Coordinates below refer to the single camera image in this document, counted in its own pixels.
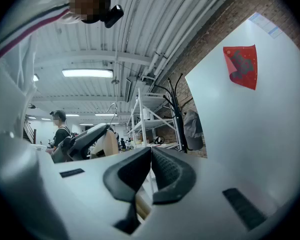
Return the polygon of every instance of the red flag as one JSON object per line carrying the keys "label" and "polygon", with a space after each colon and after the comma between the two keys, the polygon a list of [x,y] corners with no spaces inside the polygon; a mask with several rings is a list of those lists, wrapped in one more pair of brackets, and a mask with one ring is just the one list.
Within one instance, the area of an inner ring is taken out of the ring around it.
{"label": "red flag", "polygon": [[255,90],[258,78],[256,46],[223,47],[230,80]]}

